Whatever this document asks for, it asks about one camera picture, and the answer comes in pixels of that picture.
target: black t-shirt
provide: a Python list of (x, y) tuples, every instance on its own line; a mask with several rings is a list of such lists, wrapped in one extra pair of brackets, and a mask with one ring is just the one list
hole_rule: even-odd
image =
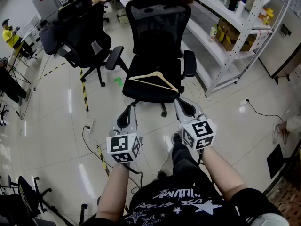
[(94, 225), (249, 225), (259, 215), (280, 214), (255, 189), (244, 189), (225, 202), (202, 171), (154, 181), (132, 198), (130, 213), (121, 221), (97, 218)]

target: white pants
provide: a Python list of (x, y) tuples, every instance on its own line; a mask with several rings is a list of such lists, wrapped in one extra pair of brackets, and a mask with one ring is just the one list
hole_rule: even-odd
[(295, 115), (287, 119), (287, 131), (291, 133), (301, 132), (301, 115)]

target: chair armrest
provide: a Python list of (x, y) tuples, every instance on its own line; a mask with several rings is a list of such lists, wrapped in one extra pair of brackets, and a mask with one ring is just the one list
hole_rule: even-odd
[(197, 72), (197, 61), (194, 53), (190, 50), (184, 51), (184, 73), (185, 77), (193, 77)]
[(110, 55), (108, 57), (106, 65), (105, 65), (105, 68), (107, 70), (115, 69), (122, 51), (123, 51), (123, 46), (117, 46), (113, 49), (113, 51), (110, 53)]

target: clothes hanger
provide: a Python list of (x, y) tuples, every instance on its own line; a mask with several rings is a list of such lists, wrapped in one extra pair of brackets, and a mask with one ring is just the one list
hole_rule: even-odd
[[(142, 79), (142, 78), (148, 78), (148, 77), (154, 77), (154, 76), (158, 76), (161, 80), (163, 80), (167, 85), (170, 86), (169, 87), (165, 87), (165, 86), (162, 86), (162, 85), (156, 85), (156, 84), (153, 84), (153, 83), (149, 83), (149, 82), (145, 82), (145, 81), (140, 81), (138, 79)], [(163, 74), (159, 71), (155, 71), (153, 73), (150, 73), (150, 74), (145, 74), (145, 75), (139, 75), (139, 76), (133, 76), (133, 77), (130, 77), (129, 78), (130, 81), (138, 81), (138, 82), (142, 82), (142, 83), (146, 83), (146, 84), (150, 84), (150, 85), (154, 85), (154, 86), (158, 86), (158, 87), (162, 87), (162, 88), (166, 88), (166, 89), (170, 89), (170, 90), (174, 90), (175, 92), (179, 93), (178, 89), (173, 86), (171, 83), (169, 83), (163, 76)]]

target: white marker cube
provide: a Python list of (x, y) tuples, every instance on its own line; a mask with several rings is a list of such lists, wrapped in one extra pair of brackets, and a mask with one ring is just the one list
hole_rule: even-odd
[(212, 146), (215, 127), (211, 119), (183, 125), (182, 139), (195, 151)]
[(135, 161), (141, 143), (137, 133), (107, 137), (107, 151), (116, 163)]

